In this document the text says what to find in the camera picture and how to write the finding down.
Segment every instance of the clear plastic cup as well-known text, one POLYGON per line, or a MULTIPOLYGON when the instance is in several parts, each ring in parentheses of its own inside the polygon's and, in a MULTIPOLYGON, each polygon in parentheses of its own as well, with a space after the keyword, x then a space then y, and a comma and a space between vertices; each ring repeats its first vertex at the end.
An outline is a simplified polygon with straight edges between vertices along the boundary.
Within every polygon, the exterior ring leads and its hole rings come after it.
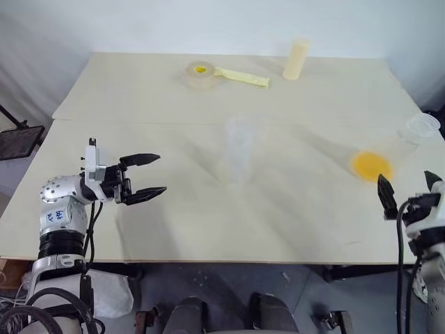
POLYGON ((354 174, 366 181, 377 182, 383 174, 388 180, 394 171, 440 128, 440 122, 431 115, 419 113, 411 117, 396 135, 361 150, 351 160, 354 174))

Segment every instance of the white wall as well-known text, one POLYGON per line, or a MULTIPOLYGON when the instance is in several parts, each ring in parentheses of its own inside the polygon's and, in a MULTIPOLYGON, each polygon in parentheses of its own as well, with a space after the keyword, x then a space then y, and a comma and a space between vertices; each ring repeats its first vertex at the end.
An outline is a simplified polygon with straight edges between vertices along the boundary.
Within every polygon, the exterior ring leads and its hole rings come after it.
POLYGON ((419 106, 443 102, 444 0, 0 0, 0 104, 50 116, 91 51, 383 57, 419 106))

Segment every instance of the wire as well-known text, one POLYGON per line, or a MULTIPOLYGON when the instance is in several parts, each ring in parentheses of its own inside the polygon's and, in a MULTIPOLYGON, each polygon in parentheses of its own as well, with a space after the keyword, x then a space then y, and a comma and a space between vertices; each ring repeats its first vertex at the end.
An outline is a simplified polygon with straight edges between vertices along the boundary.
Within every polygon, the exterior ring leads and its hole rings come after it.
POLYGON ((87 273, 87 271, 91 268, 92 263, 95 259, 95 240, 93 237, 93 233, 94 233, 94 227, 96 224, 97 219, 99 218, 100 213, 102 212, 102 208, 104 207, 104 204, 102 202, 100 202, 99 204, 99 209, 97 210, 97 213, 94 215, 94 202, 92 204, 92 208, 91 208, 91 215, 90 215, 90 225, 88 226, 88 230, 87 230, 87 237, 86 237, 86 247, 88 247, 88 241, 90 241, 91 243, 91 254, 90 254, 90 261, 89 263, 86 265, 86 269, 83 273, 87 273))
POLYGON ((98 320, 97 318, 94 318, 93 320, 100 327, 100 333, 99 334, 104 334, 105 333, 105 324, 102 321, 98 320))
POLYGON ((403 235, 402 235, 402 217, 403 212, 410 202, 406 201, 400 206, 397 212, 397 242, 398 242, 398 264, 397 264, 397 334, 402 334, 402 288, 403 288, 403 235))
POLYGON ((47 294, 55 294, 56 296, 62 297, 66 301, 69 301, 76 309, 76 311, 82 316, 88 333, 98 334, 95 320, 92 317, 88 306, 78 296, 72 294, 67 290, 60 289, 58 287, 48 287, 46 289, 42 289, 33 294, 26 304, 33 305, 35 301, 37 301, 37 299, 47 294))
POLYGON ((63 334, 62 329, 56 320, 54 320, 46 310, 29 305, 17 306, 16 308, 7 311, 7 313, 0 319, 0 331, 7 330, 9 321, 20 315, 35 318, 47 329, 49 334, 63 334))
POLYGON ((19 293, 20 293, 20 290, 22 289, 22 287, 23 287, 23 283, 21 283, 21 285, 19 286, 19 289, 17 290, 17 293, 15 294, 15 300, 14 300, 13 307, 15 307, 15 304, 17 303, 17 298, 19 297, 19 293))
POLYGON ((406 291, 406 318, 405 318, 405 334, 411 333, 411 299, 412 299, 412 285, 414 284, 414 279, 416 278, 417 271, 420 268, 422 257, 417 256, 416 263, 412 267, 412 273, 410 276, 410 281, 408 283, 408 289, 406 291))
POLYGON ((90 222, 88 224, 88 228, 86 230, 86 236, 85 236, 85 244, 83 245, 83 256, 86 256, 86 251, 88 249, 88 243, 90 242, 90 231, 91 226, 93 225, 93 221, 95 219, 95 204, 96 202, 91 203, 91 213, 90 213, 90 222))

